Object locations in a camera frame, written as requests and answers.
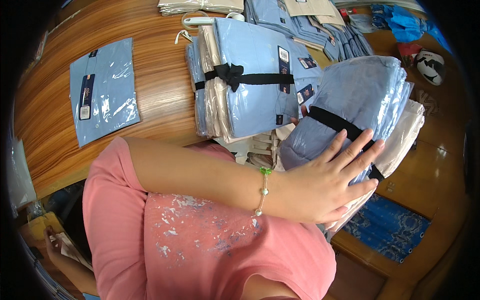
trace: green bead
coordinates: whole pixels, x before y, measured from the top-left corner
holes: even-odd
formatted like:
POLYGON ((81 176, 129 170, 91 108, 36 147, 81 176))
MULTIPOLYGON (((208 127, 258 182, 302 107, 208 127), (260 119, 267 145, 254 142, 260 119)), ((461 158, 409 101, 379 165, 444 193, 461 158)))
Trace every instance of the green bead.
POLYGON ((261 167, 261 168, 260 168, 260 173, 262 173, 262 174, 264 174, 264 175, 272 174, 272 169, 270 169, 270 168, 265 168, 265 167, 261 167))

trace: finger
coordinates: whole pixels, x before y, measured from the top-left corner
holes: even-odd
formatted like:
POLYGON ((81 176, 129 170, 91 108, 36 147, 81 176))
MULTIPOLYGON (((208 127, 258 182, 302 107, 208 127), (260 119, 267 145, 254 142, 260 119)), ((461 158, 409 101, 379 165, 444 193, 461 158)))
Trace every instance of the finger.
POLYGON ((290 122, 292 122, 295 126, 297 126, 299 124, 299 120, 294 118, 294 117, 290 118, 290 122))
POLYGON ((343 142, 347 138, 347 130, 342 129, 330 143, 328 148, 317 158, 319 162, 327 163, 342 149, 343 142))
POLYGON ((48 225, 44 230, 43 230, 43 237, 45 239, 45 242, 47 242, 47 244, 51 244, 51 241, 50 241, 50 236, 51 235, 54 235, 53 234, 53 228, 52 226, 48 225))
POLYGON ((360 150, 372 139, 373 130, 364 130, 355 141, 353 141, 347 149, 345 149, 340 155, 338 155, 332 162, 338 167, 339 170, 345 168, 352 160, 354 160, 360 150))
POLYGON ((360 198, 363 195, 368 194, 372 190, 375 190, 377 186, 378 186, 378 180, 375 178, 351 185, 347 187, 348 198, 351 198, 351 199, 360 198))
POLYGON ((351 180, 365 170, 382 152, 384 147, 385 142, 383 140, 376 141, 370 149, 352 161, 341 173, 345 175, 348 180, 351 180))
POLYGON ((300 110, 301 110, 301 115, 303 117, 306 117, 308 116, 308 111, 307 111, 307 107, 305 106, 305 104, 303 104, 302 106, 300 106, 300 110))
POLYGON ((338 221, 347 212, 347 210, 348 208, 346 206, 341 206, 337 209, 334 209, 322 218, 321 223, 338 221))

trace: white helmet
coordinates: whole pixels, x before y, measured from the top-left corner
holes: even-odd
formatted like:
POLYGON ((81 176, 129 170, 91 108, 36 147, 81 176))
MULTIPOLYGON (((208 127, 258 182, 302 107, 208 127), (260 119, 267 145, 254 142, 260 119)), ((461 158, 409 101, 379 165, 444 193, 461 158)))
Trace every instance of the white helmet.
POLYGON ((445 61, 440 55, 422 49, 415 57, 417 69, 420 74, 431 84, 440 85, 445 77, 445 61))

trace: bundle of shirts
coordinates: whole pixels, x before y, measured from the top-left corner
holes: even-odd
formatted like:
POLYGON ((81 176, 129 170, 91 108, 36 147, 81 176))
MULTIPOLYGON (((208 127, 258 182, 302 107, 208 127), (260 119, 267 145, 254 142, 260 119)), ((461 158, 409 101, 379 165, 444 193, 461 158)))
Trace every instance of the bundle of shirts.
MULTIPOLYGON (((288 170, 319 156, 337 132, 346 128, 348 139, 342 150, 367 128, 373 141, 385 140, 383 153, 350 184, 368 178, 390 176, 417 138, 423 126, 423 106, 408 100, 413 84, 405 82, 406 72, 393 57, 368 56, 350 59, 324 69, 319 91, 309 115, 299 123, 278 148, 279 159, 288 170)), ((335 234, 365 204, 374 191, 351 201, 337 222, 325 223, 335 234)))
POLYGON ((159 0, 163 16, 204 10, 208 12, 243 12, 243 0, 159 0))
POLYGON ((231 143, 291 123, 318 92, 321 69, 306 47, 234 19, 201 26, 186 48, 197 133, 231 143))
POLYGON ((311 48, 323 50, 332 61, 373 55, 363 34, 346 25, 330 1, 314 2, 246 0, 246 21, 281 32, 311 48))

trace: blue curtain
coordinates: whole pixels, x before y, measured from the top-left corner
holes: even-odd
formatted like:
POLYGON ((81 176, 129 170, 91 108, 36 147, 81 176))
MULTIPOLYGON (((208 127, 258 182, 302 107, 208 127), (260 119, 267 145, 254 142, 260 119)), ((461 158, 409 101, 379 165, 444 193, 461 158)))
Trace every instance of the blue curtain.
POLYGON ((377 194, 343 227, 384 256, 402 263, 430 225, 426 218, 377 194))

